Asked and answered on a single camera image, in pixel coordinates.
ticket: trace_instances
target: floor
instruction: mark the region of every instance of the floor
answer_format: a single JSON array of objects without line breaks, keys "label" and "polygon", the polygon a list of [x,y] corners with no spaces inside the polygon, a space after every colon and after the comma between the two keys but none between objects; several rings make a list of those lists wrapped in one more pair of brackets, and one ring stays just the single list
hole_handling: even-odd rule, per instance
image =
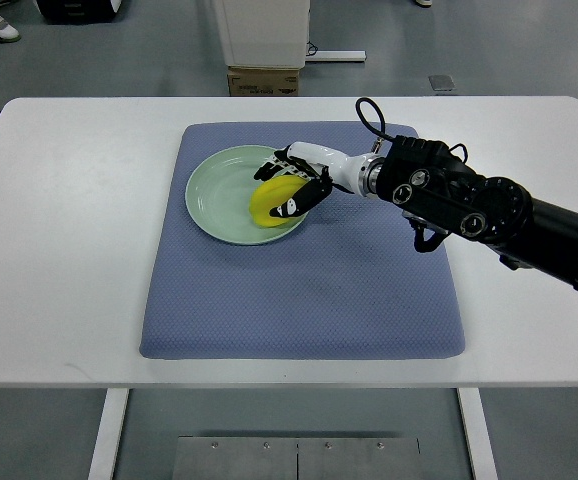
[{"label": "floor", "polygon": [[[209,0],[124,0],[105,24],[51,24],[31,0],[0,13],[22,35],[0,44],[0,108],[16,97],[228,94]],[[444,74],[456,89],[442,94],[578,98],[578,0],[436,0],[431,9],[318,0],[310,40],[322,50],[366,50],[367,61],[307,65],[302,96],[435,95],[428,77]],[[170,394],[152,395],[164,402]],[[501,479],[578,478],[578,388],[486,389],[482,397]],[[0,390],[0,478],[83,478],[103,400],[95,390]],[[118,475],[132,478],[131,468],[121,463]],[[434,469],[427,477],[458,478]]]}]

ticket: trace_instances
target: light green plate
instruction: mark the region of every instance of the light green plate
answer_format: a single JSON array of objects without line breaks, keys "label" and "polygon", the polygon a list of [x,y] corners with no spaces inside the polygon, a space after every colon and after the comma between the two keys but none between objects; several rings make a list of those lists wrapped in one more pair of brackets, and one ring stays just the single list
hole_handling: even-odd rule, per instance
[{"label": "light green plate", "polygon": [[275,148],[243,145],[213,154],[187,182],[189,215],[212,237],[238,245],[258,245],[287,235],[306,215],[273,228],[259,227],[249,214],[249,199],[262,185],[253,175]]}]

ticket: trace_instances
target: black cable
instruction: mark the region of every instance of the black cable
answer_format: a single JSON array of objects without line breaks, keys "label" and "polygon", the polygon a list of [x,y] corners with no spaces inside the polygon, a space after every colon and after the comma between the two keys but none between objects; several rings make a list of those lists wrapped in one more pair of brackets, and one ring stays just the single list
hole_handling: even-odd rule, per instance
[{"label": "black cable", "polygon": [[[375,110],[376,114],[378,114],[378,118],[380,119],[380,130],[378,130],[376,127],[374,127],[373,125],[371,125],[367,119],[365,118],[364,114],[362,113],[362,104],[363,103],[368,103],[369,105],[371,105],[373,107],[373,109]],[[385,140],[388,140],[390,142],[394,141],[393,137],[390,137],[389,135],[387,135],[386,133],[386,128],[387,125],[385,123],[385,117],[382,114],[382,111],[380,110],[380,107],[378,106],[378,104],[376,102],[374,102],[372,99],[368,98],[368,97],[360,97],[358,100],[356,100],[356,113],[358,114],[358,118],[360,118],[360,121],[362,122],[362,124],[367,127],[367,129],[373,133],[374,135],[380,137],[380,138],[384,138]]]},{"label": "black cable", "polygon": [[316,53],[318,53],[318,47],[316,47],[313,43],[307,42],[307,56],[313,57]]}]

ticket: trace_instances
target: blue mat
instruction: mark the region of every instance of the blue mat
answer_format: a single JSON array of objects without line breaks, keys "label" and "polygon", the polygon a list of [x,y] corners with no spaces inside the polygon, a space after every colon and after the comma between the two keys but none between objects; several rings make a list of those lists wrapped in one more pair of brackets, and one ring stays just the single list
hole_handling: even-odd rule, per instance
[{"label": "blue mat", "polygon": [[[388,125],[387,132],[416,136],[397,125]],[[187,128],[153,269],[141,354],[162,359],[460,354],[464,335],[444,248],[416,253],[413,230],[396,206],[334,190],[296,230],[258,246],[216,240],[187,212],[189,176],[225,148],[284,148],[304,141],[358,155],[373,140],[360,122]]]}]

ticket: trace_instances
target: robotic arm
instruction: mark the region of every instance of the robotic arm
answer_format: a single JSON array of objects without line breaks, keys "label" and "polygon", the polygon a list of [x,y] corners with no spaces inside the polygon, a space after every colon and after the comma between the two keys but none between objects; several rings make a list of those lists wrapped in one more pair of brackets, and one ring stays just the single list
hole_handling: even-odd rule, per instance
[{"label": "robotic arm", "polygon": [[[376,109],[382,131],[360,112],[368,102]],[[503,177],[487,178],[466,165],[466,148],[441,141],[384,133],[384,118],[372,100],[356,103],[361,120],[380,139],[372,152],[349,157],[327,147],[296,142],[275,153],[256,178],[267,180],[280,170],[309,180],[270,216],[295,217],[316,206],[338,188],[393,203],[414,229],[418,252],[436,249],[450,234],[487,245],[515,270],[536,268],[578,290],[578,213],[532,198],[521,185]],[[391,142],[386,156],[378,149]],[[461,148],[464,158],[453,152]],[[425,238],[431,231],[430,238]]]}]

